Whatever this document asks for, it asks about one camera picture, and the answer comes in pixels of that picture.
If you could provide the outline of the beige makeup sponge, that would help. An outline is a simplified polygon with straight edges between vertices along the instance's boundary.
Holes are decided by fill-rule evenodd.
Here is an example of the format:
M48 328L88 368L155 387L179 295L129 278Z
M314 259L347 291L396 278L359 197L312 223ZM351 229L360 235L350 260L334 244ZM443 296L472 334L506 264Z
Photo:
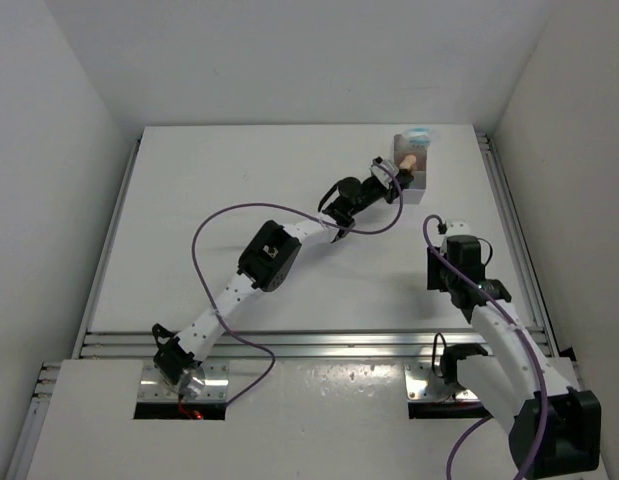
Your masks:
M417 157L415 155L406 155L399 164L400 170L408 170L410 172L417 170Z

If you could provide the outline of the clear cotton pad pouch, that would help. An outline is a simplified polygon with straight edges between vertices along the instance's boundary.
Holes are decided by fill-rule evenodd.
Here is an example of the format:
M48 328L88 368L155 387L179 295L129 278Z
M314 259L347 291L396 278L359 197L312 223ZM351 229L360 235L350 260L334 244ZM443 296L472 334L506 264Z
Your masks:
M437 141L438 135L435 131L429 128L417 127L400 133L395 145L399 150L427 149L432 143Z

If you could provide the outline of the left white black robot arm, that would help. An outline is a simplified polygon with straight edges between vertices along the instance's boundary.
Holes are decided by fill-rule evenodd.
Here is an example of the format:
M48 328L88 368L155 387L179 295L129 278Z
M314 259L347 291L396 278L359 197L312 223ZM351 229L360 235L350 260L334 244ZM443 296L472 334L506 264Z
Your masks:
M413 180L411 168L391 166L377 158L367 179L345 177L336 182L319 201L316 214L286 207L286 212L303 219L287 224L266 221L241 253L236 273L217 297L211 294L200 264L193 257L210 307L177 333L160 324L152 327L157 346L154 364L165 380L174 386L180 384L186 372L209 356L223 334L236 337L229 321L251 301L280 287L301 250L338 242L350 233L364 235L364 230L356 228L355 216L380 200L397 202L402 209L404 191Z

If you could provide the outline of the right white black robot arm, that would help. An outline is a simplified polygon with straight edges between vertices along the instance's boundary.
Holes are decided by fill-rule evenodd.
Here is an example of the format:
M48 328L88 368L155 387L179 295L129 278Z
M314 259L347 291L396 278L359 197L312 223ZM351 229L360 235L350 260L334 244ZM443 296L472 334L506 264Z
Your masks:
M447 233L427 251L427 287L447 293L485 340L444 348L446 386L469 390L508 437L519 479L594 471L600 464L602 407L558 372L518 319L506 287L485 274L481 241Z

